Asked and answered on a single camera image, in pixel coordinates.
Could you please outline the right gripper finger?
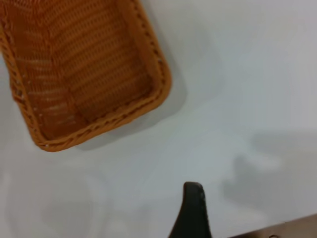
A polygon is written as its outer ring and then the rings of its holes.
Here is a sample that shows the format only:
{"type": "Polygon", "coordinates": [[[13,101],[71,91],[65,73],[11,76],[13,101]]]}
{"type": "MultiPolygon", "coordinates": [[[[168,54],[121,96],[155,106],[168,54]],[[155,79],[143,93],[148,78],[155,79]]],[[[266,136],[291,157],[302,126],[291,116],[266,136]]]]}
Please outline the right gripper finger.
{"type": "Polygon", "coordinates": [[[201,184],[186,182],[179,214],[169,235],[170,238],[212,238],[206,197],[201,184]]]}

